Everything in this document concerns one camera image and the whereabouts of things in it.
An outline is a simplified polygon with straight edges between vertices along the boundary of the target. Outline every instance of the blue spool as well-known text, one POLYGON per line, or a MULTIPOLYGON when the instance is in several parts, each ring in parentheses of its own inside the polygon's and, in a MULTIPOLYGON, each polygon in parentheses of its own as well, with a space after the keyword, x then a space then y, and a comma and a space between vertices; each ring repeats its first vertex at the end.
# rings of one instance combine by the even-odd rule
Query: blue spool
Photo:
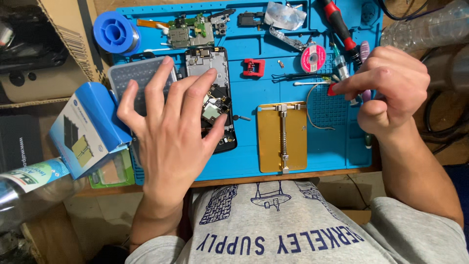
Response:
POLYGON ((123 56, 137 53, 142 43, 138 28, 116 11, 100 14, 94 22, 93 33, 101 48, 123 56))

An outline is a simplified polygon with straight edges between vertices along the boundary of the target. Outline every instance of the person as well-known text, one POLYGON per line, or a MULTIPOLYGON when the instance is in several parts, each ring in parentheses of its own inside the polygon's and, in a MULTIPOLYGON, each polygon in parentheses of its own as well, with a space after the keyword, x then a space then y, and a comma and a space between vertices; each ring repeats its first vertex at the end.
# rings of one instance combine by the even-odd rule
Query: person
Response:
POLYGON ((365 89, 377 96, 358 113, 379 141, 387 197, 371 202, 358 226, 307 180, 192 190, 192 237, 179 237, 183 198, 224 133, 226 115, 201 138, 203 98, 217 71, 163 86, 166 57, 145 88, 147 116, 134 111, 130 81, 118 117, 140 140, 143 198, 126 263, 469 263, 455 188, 419 136, 412 115, 425 101, 426 67, 393 47, 377 47, 355 75, 334 86, 346 100, 365 89))

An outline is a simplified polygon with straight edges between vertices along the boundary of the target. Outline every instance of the blue silicone repair mat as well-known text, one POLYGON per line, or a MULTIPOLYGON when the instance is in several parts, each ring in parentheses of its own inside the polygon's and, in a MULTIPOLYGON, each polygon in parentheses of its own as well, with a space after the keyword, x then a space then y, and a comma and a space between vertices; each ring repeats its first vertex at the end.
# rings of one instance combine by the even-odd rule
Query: blue silicone repair mat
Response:
MULTIPOLYGON (((276 1, 283 5, 285 1, 276 1)), ((252 118, 252 121, 237 120, 234 129, 238 140, 238 147, 234 150, 215 154, 209 160, 204 171, 196 180, 229 179, 239 177, 261 176, 272 173, 259 171, 259 157, 257 151, 256 109, 261 104, 271 104, 291 101, 306 101, 311 86, 293 86, 294 81, 272 83, 272 74, 304 73, 300 66, 300 53, 291 46, 284 44, 270 35, 268 25, 256 27, 238 27, 237 16, 244 12, 265 12, 266 0, 234 0, 221 2, 189 3, 163 6, 147 6, 133 8, 118 8, 117 12, 126 16, 132 23, 138 18, 167 22, 186 14, 187 18, 195 17, 198 13, 209 16, 228 8, 236 9, 227 23, 227 34, 215 37, 215 46, 225 47, 228 55, 228 67, 233 99, 233 114, 252 118), (265 60, 265 73, 261 78, 249 78, 242 75, 246 68, 244 59, 265 60), (285 67, 279 66, 281 60, 285 67)), ((326 49, 327 60, 318 73, 331 73, 334 69, 333 50, 329 47, 330 25, 326 21, 324 11, 315 0, 290 1, 292 6, 302 4, 300 10, 307 13, 304 25, 296 31, 280 30, 288 37, 299 39, 305 43, 310 34, 318 45, 326 49)), ((381 34, 382 12, 372 0, 338 0, 338 8, 349 27, 353 40, 360 44, 367 40, 371 48, 378 46, 381 34)), ((139 52, 145 49, 161 49, 168 46, 162 30, 139 27, 142 34, 142 44, 139 52)), ((344 56, 341 42, 335 42, 344 56)), ((171 56, 176 67, 184 64, 185 49, 157 51, 156 56, 171 56)), ((128 63, 128 58, 114 55, 114 63, 128 63)), ((302 79, 302 82, 320 81, 317 78, 302 79)), ((308 124, 308 167, 297 172, 325 171, 368 167, 371 165, 371 149, 364 144, 364 132, 358 126, 356 116, 359 108, 352 108, 343 96, 327 96, 327 86, 320 85, 310 95, 308 111, 314 124, 320 127, 332 126, 335 130, 323 130, 308 124)), ((135 167, 136 183, 143 183, 143 170, 135 167)))

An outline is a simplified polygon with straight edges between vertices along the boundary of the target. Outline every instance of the red screwdriver handle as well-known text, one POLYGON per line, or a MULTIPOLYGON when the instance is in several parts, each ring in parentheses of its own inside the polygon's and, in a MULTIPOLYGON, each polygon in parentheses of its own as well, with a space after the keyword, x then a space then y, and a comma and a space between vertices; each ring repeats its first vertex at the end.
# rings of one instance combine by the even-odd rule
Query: red screwdriver handle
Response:
POLYGON ((356 43, 352 40, 352 36, 345 25, 344 19, 340 9, 331 0, 318 0, 324 5, 325 16, 331 26, 334 28, 335 33, 342 40, 345 50, 349 51, 356 47, 356 43))

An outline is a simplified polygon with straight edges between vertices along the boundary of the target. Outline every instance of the solder wire spool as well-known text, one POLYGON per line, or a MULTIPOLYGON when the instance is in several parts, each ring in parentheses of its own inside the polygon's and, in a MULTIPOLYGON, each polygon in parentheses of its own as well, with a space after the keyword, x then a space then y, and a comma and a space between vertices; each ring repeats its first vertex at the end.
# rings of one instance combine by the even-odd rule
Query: solder wire spool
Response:
POLYGON ((94 22, 93 33, 101 48, 123 56, 137 53, 142 43, 138 28, 116 11, 100 14, 94 22))
POLYGON ((321 69, 325 63, 325 50, 319 45, 307 47, 301 55, 301 68, 306 73, 313 73, 321 69))

